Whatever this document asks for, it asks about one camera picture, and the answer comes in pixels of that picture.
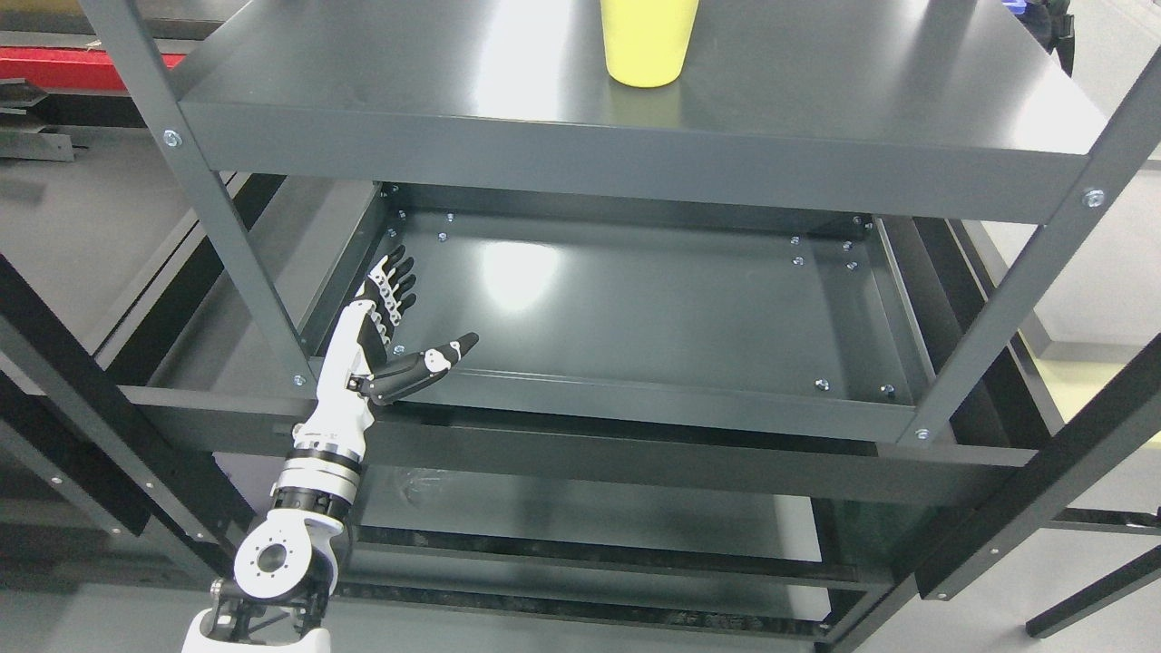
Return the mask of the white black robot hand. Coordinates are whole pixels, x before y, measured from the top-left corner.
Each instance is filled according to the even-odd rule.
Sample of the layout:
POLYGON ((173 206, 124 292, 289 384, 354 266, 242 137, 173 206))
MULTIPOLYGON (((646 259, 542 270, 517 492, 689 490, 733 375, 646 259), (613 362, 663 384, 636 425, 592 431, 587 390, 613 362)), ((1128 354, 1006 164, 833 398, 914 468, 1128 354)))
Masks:
POLYGON ((381 257, 337 316, 317 383, 317 406, 294 426, 295 449, 366 455, 373 406, 394 404, 447 376, 479 340, 467 332, 444 346, 395 356, 395 331, 417 297, 414 258, 405 247, 381 257))

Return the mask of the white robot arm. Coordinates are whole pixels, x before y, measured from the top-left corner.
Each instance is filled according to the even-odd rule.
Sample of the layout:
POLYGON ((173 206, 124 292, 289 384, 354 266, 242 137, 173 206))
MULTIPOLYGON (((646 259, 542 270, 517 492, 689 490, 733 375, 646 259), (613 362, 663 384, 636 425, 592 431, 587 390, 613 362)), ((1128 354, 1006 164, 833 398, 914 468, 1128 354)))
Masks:
POLYGON ((323 627, 339 577, 341 536, 365 475, 365 452, 295 442, 272 486, 272 507, 216 579, 214 604, 187 629, 183 652, 330 652, 323 627))

